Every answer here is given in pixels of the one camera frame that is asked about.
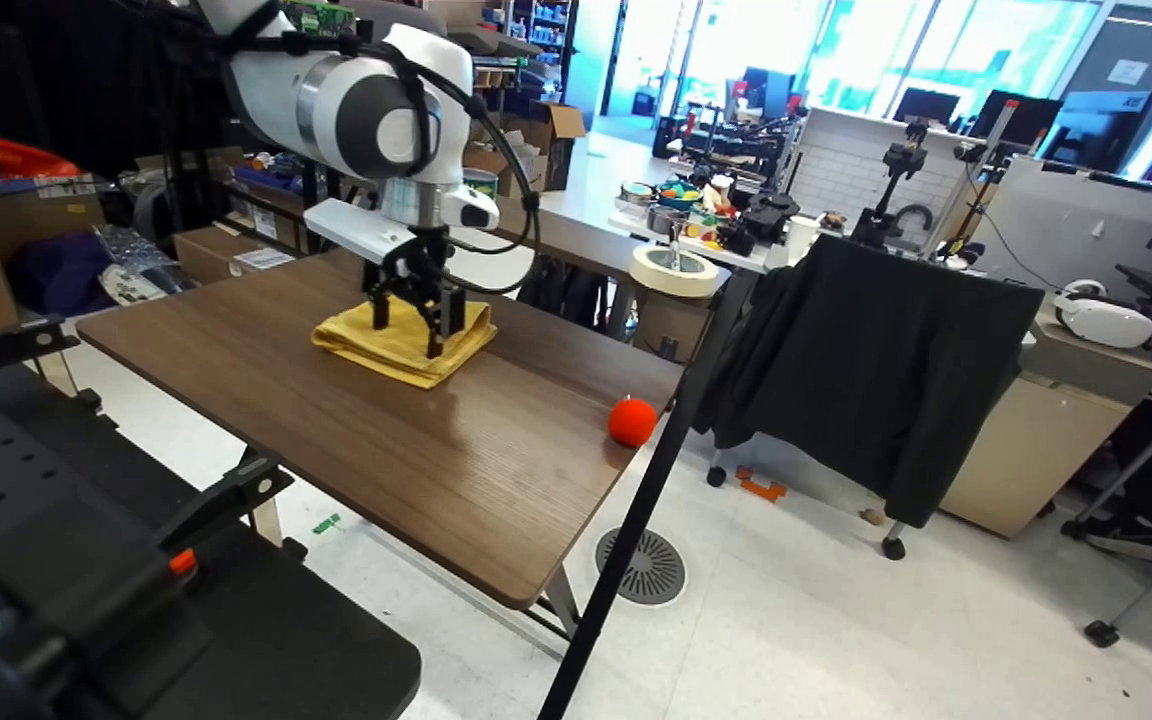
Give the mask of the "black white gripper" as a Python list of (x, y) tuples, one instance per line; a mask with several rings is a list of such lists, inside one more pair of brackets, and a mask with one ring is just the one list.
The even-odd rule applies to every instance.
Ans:
[(319, 238), (352, 252), (364, 269), (364, 295), (370, 308), (370, 327), (389, 327), (389, 281), (414, 274), (426, 281), (421, 290), (421, 315), (426, 323), (426, 359), (435, 359), (447, 339), (464, 327), (464, 288), (435, 274), (440, 252), (454, 227), (497, 227), (499, 204), (468, 185), (421, 185), (389, 178), (381, 204), (364, 207), (352, 201), (317, 201), (303, 212), (303, 227)]

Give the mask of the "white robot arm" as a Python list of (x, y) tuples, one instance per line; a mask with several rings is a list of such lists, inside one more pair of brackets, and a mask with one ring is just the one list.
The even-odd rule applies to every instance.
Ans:
[(246, 127), (348, 178), (376, 178), (381, 204), (317, 201), (303, 225), (364, 259), (370, 323), (402, 301), (440, 354), (464, 327), (464, 285), (444, 273), (454, 227), (497, 227), (499, 204), (464, 178), (471, 54), (414, 22), (376, 47), (303, 34), (275, 0), (194, 0), (228, 54)]

